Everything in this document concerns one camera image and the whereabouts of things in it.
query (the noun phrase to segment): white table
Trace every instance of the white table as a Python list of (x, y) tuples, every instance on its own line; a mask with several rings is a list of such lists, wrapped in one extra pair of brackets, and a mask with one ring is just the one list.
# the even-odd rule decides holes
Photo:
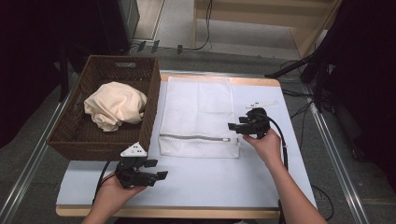
[[(162, 123), (166, 79), (184, 73), (162, 72), (157, 117), (154, 122), (148, 158), (158, 160), (157, 167), (145, 171), (169, 171), (165, 180), (139, 193), (117, 214), (117, 217), (212, 217), (277, 218), (278, 196), (273, 179), (253, 147), (240, 137), (238, 159), (193, 159), (161, 156), (158, 135)], [(233, 74), (193, 73), (191, 78), (221, 78)], [(273, 79), (231, 77), (235, 120), (248, 112), (246, 105), (273, 102), (265, 107), (277, 122), (288, 144), (290, 174), (303, 193), (316, 205), (298, 148), (290, 115), (279, 83)], [(70, 161), (57, 201), (60, 216), (86, 216), (104, 161)], [(108, 173), (117, 162), (110, 163)]]

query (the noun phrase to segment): white mesh bag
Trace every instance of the white mesh bag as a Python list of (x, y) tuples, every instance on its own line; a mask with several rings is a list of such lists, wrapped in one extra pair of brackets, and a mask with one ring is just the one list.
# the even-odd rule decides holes
[(228, 78), (169, 77), (159, 138), (162, 155), (238, 158), (238, 135), (228, 123), (235, 123)]

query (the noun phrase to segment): basket handle hole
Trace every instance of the basket handle hole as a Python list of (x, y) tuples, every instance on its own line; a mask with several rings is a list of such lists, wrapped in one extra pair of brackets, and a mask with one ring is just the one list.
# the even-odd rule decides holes
[(136, 68), (136, 63), (116, 63), (118, 67)]

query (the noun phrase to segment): wicker basket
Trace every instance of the wicker basket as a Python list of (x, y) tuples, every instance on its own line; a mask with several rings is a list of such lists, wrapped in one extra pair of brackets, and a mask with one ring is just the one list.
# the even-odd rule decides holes
[[(112, 81), (142, 91), (147, 95), (148, 102), (141, 123), (123, 123), (117, 131), (105, 133), (90, 115), (85, 114), (84, 100), (101, 85)], [(92, 55), (47, 144), (71, 161), (107, 161), (115, 151), (126, 149), (136, 142), (148, 150), (157, 113), (160, 83), (156, 58)]]

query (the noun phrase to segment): human hand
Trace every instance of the human hand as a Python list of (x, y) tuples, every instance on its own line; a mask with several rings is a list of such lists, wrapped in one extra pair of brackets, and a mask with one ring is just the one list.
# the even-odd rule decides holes
[(105, 223), (116, 214), (132, 197), (146, 187), (131, 187), (125, 189), (114, 173), (104, 178), (101, 188), (96, 195), (90, 213), (82, 223)]
[(280, 156), (280, 137), (273, 129), (270, 128), (262, 139), (252, 138), (249, 135), (243, 137), (256, 149), (268, 169), (271, 170), (279, 164), (283, 166)]

